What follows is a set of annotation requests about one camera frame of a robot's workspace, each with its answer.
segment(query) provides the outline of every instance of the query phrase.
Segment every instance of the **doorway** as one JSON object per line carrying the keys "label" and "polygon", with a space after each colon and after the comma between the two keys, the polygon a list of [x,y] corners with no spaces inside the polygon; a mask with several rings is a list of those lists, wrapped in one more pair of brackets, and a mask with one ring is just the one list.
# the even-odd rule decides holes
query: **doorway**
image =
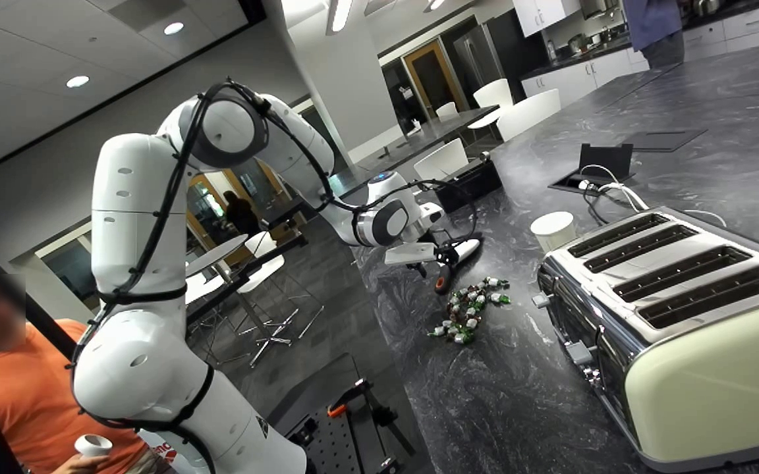
{"label": "doorway", "polygon": [[440,39],[408,53],[404,62],[417,89],[417,98],[429,116],[436,116],[436,108],[445,103],[467,108],[462,83]]}

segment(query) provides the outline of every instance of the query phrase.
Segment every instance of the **small objects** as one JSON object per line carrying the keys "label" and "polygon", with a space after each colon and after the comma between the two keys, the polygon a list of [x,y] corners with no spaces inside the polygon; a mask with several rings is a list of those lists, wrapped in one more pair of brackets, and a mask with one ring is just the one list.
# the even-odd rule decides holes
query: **small objects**
{"label": "small objects", "polygon": [[455,344],[470,344],[482,327],[486,305],[508,305],[508,278],[487,276],[478,284],[467,284],[448,299],[448,317],[427,336],[448,336]]}

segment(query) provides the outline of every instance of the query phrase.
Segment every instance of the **ceiling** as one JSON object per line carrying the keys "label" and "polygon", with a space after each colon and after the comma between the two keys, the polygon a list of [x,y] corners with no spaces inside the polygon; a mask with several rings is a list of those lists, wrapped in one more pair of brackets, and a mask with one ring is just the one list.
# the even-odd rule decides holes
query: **ceiling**
{"label": "ceiling", "polygon": [[246,23],[238,0],[0,0],[0,157]]}

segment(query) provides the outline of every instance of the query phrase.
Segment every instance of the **floor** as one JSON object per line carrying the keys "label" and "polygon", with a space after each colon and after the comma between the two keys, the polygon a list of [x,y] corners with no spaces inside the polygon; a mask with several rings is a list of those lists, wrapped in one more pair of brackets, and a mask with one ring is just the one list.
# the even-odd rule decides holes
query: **floor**
{"label": "floor", "polygon": [[[554,342],[554,330],[533,305],[535,268],[544,259],[529,220],[545,211],[573,211],[579,230],[596,230],[586,202],[552,182],[577,164],[579,143],[620,144],[639,132],[701,134],[670,152],[639,152],[629,184],[651,205],[716,211],[734,232],[759,240],[759,49],[716,60],[616,78],[567,114],[529,130],[492,152],[504,190],[478,202],[482,256],[458,284],[482,276],[512,282],[508,307],[492,307],[471,344],[429,339],[445,298],[419,273],[383,266],[378,251],[351,251],[314,220],[305,248],[287,256],[291,268],[253,302],[286,314],[287,295],[303,317],[328,311],[292,347],[274,347],[249,369],[253,339],[224,330],[241,311],[224,311],[218,330],[199,336],[213,342],[213,361],[268,414],[303,377],[341,352],[378,381],[380,396],[401,411],[401,426],[417,440],[408,471],[437,474],[639,474],[649,471],[622,431],[608,422],[582,377]],[[471,207],[458,207],[453,232],[470,226]],[[759,464],[716,468],[759,474]]]}

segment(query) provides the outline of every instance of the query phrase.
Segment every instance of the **toaster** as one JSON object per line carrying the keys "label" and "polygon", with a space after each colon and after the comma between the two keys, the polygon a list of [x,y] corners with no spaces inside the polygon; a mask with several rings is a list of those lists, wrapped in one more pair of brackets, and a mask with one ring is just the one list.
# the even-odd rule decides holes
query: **toaster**
{"label": "toaster", "polygon": [[549,253],[537,286],[565,352],[651,468],[759,457],[759,241],[645,211]]}

